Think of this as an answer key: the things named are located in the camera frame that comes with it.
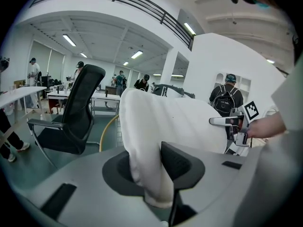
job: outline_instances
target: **white table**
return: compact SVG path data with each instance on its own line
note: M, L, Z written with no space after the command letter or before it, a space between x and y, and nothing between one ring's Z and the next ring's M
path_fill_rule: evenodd
M64 92L64 91L59 91L59 93L57 93L57 91L55 92L51 92L47 94L47 98L48 99L59 99L59 100L64 100L67 99L69 97L71 92ZM120 105L120 96L119 95L110 95L108 94L106 97L106 94L104 93L97 93L95 92L93 94L93 96L91 97L93 103L92 103L92 111L107 111L107 112L113 112L113 110L109 110L110 108L106 107L95 107L95 101L96 100L101 100L104 102L114 102L117 103L117 108L116 108L116 114L119 112L119 105Z
M40 94L39 92L46 89L46 87L21 87L17 88L14 92L7 92L0 95L0 108L3 108L4 106L15 103L15 124L12 125L0 138L0 148L4 144L4 142L7 140L7 138L11 135L11 133L18 127L20 124L25 120L28 119L29 114L31 114L33 111L27 113L26 108L26 101L25 97L28 95L31 95L32 93L37 93L38 97L38 105L39 108L42 109L41 100L40 100ZM25 115L18 120L18 100L23 98L24 99L24 109L25 109ZM41 110L42 117L45 119L44 111Z

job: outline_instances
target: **white ceiling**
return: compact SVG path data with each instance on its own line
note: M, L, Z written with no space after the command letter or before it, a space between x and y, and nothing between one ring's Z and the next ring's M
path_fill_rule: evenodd
M293 28L286 16L274 8L261 8L242 0L192 0L211 31L239 41L276 61L275 66L290 72L294 66Z
M162 73L168 48L144 33L123 23L92 16L54 16L30 23L74 55L81 52L95 60L114 63L118 66L128 61L126 68L148 74ZM71 46L64 38L67 34L77 45ZM138 50L143 54L132 59ZM188 62L177 58L174 74L186 75Z

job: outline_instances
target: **chair backrest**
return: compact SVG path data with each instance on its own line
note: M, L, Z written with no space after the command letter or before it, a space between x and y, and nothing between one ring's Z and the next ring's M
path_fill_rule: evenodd
M78 75L68 98L62 123L63 132L77 147L85 147L93 126L89 103L97 86L105 76L105 70L98 66L85 65Z

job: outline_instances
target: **yellow cable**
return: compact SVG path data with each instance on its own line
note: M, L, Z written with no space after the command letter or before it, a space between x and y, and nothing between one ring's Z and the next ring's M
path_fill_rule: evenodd
M100 139L99 152L102 151L102 143L103 143L104 136L105 136L105 133L106 133L107 129L108 129L109 126L112 124L112 122L115 121L118 117L119 117L119 115L116 115L111 121L109 121L109 123L107 124L107 126L106 126L105 129L103 130L103 133L102 133L101 139Z

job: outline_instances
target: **green floor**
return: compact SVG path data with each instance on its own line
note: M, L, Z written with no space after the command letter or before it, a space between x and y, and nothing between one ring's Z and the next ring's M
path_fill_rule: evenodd
M34 118L40 119L40 115L34 114ZM100 142L100 137L105 126L112 118L112 116L96 115L95 123L89 136L89 141ZM14 121L13 116L9 116L9 120L12 123ZM39 127L36 128L35 131L39 134L41 130L39 130ZM35 140L33 136L30 135L26 123L19 127L16 130L16 133L23 141L29 142L31 148L26 152L17 153L16 149L11 147L11 151L17 156L17 160L10 163L0 156L0 163L11 186L22 194L23 192L35 187L57 169L47 161L39 147L35 144ZM114 124L112 124L107 130L107 134L103 142L103 151L113 147L116 147L116 126ZM47 155L58 168L65 166L79 157L98 153L98 150L97 146L87 145L83 154L81 156L77 156L45 149Z

